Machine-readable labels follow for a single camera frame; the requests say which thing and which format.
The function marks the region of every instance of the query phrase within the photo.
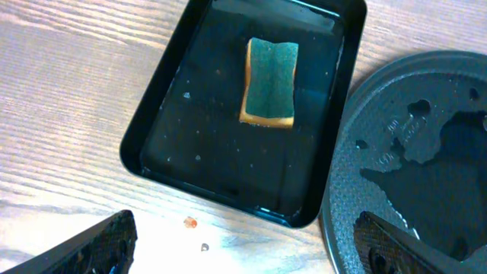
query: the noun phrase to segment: gray round plate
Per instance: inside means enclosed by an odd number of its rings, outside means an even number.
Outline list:
[[[427,110],[417,104],[421,100],[427,102]],[[413,104],[418,108],[415,115]],[[353,224],[363,211],[417,235],[407,218],[393,208],[401,205],[389,200],[390,193],[365,179],[361,170],[385,174],[399,170],[403,161],[424,164],[440,151],[441,130],[456,113],[482,111],[487,111],[487,56],[457,51],[422,53],[395,61],[349,98],[322,207],[329,255],[338,273],[364,273],[353,242]],[[397,141],[403,155],[391,149]],[[427,193],[431,190],[422,194],[435,197]],[[487,248],[478,249],[464,263],[486,270]]]

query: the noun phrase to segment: light wood grain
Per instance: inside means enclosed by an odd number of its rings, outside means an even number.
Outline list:
[[[0,271],[120,209],[138,228],[131,273],[333,271],[317,221],[281,228],[121,165],[119,143],[185,4],[0,0]],[[487,53],[485,14],[483,0],[369,0],[352,85],[410,53]]]

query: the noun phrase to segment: orange stain on table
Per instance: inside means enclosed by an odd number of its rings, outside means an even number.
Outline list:
[[[184,219],[184,226],[186,226],[186,228],[196,228],[197,225],[198,222],[194,218],[188,217]]]

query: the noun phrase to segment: wet spot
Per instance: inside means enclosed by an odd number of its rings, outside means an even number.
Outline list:
[[[427,100],[421,99],[408,105],[409,114],[414,117],[427,116],[431,112],[431,106]]]
[[[201,251],[208,251],[210,249],[210,246],[208,244],[201,244]]]
[[[355,146],[358,149],[367,149],[368,148],[368,143],[364,140],[357,140],[355,141]]]
[[[480,98],[480,94],[479,92],[477,91],[476,88],[470,88],[469,90],[469,97],[470,97],[470,100],[478,100]]]
[[[196,228],[197,225],[198,222],[194,218],[188,217],[184,219],[184,226],[186,228]]]

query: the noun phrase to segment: sponge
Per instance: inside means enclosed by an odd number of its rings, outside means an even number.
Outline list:
[[[296,43],[270,43],[258,38],[247,44],[245,92],[241,122],[291,128],[294,123]]]

